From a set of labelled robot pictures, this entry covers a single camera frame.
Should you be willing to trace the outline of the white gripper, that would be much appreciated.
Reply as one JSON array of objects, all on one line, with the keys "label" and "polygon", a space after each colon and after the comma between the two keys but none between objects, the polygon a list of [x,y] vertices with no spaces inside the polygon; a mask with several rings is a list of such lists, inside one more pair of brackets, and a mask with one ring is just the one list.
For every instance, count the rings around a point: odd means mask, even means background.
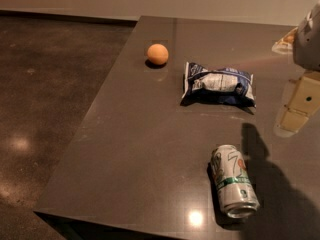
[{"label": "white gripper", "polygon": [[290,80],[284,89],[274,131],[280,137],[291,137],[320,109],[320,1],[271,50],[281,55],[293,53],[295,64],[313,70]]}]

